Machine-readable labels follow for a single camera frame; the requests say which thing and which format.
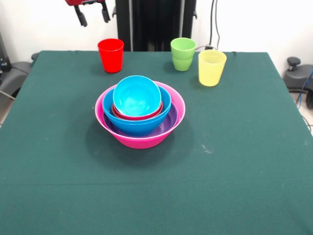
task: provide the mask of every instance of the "floor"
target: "floor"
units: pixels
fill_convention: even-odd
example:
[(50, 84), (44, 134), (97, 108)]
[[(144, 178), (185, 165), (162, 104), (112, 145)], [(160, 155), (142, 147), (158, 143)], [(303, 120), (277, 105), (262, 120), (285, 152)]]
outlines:
[[(299, 93), (291, 93), (291, 96), (294, 101), (297, 100)], [(302, 94), (302, 102), (299, 108), (300, 114), (308, 121), (308, 123), (303, 120), (307, 125), (308, 129), (311, 129), (311, 134), (313, 135), (313, 110), (309, 110), (305, 104), (305, 100), (307, 98), (307, 94)]]
[[(298, 93), (291, 93), (291, 96), (293, 98), (294, 101), (296, 101), (297, 97), (298, 97)], [(7, 117), (8, 113), (10, 112), (14, 101), (8, 99), (5, 97), (5, 101), (3, 102), (3, 108), (0, 109), (0, 128), (2, 127), (2, 124), (5, 121), (5, 118)], [(306, 99), (306, 94), (302, 95), (302, 101), (301, 102), (301, 106), (299, 108), (299, 112), (301, 113), (301, 115), (308, 121), (308, 123), (306, 123), (305, 120), (303, 120), (307, 125), (311, 126), (311, 134), (313, 135), (313, 110), (309, 110), (306, 107), (305, 104), (305, 99)]]
[(6, 116), (9, 114), (14, 101), (10, 100), (9, 98), (3, 98), (1, 97), (3, 100), (1, 100), (1, 108), (0, 108), (0, 128), (2, 127), (2, 124), (5, 121)]

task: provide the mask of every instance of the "stacked bowls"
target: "stacked bowls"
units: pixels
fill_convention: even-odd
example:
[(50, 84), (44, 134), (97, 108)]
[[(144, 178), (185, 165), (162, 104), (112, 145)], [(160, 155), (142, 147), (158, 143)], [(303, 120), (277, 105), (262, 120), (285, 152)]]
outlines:
[(170, 86), (136, 75), (105, 90), (95, 114), (122, 144), (143, 149), (161, 143), (181, 123), (185, 104)]

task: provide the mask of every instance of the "plastic cup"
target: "plastic cup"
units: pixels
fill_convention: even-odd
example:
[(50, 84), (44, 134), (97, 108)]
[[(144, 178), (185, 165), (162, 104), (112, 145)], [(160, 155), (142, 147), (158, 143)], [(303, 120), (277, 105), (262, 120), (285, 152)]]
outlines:
[(199, 53), (199, 81), (201, 84), (213, 87), (221, 79), (226, 63), (226, 55), (218, 50), (204, 50)]
[(195, 54), (196, 42), (190, 38), (175, 38), (171, 41), (174, 67), (179, 71), (190, 68)]
[(98, 43), (103, 68), (106, 72), (122, 70), (124, 43), (122, 40), (109, 38)]

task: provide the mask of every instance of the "red cup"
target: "red cup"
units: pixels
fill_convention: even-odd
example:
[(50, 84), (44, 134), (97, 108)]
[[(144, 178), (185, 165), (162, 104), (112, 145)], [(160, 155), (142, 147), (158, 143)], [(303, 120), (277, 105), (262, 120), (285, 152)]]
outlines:
[(124, 43), (122, 40), (109, 38), (98, 43), (103, 68), (106, 72), (120, 72), (123, 64)]

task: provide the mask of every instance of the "blue bowl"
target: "blue bowl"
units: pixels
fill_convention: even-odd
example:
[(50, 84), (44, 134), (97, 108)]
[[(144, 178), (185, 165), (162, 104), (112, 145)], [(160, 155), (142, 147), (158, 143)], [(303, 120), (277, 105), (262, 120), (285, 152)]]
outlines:
[(120, 119), (114, 116), (112, 112), (112, 104), (113, 104), (113, 92), (114, 89), (109, 91), (107, 95), (103, 99), (103, 111), (112, 122), (112, 124), (120, 129), (125, 134), (130, 136), (139, 137), (139, 136), (146, 136), (153, 132), (166, 118), (168, 112), (171, 109), (172, 99), (170, 94), (162, 87), (158, 87), (161, 92), (162, 102), (163, 102), (163, 109), (162, 112), (152, 118), (146, 120), (125, 120)]
[(131, 117), (145, 116), (158, 110), (161, 93), (151, 79), (134, 75), (124, 78), (116, 85), (113, 102), (121, 114)]

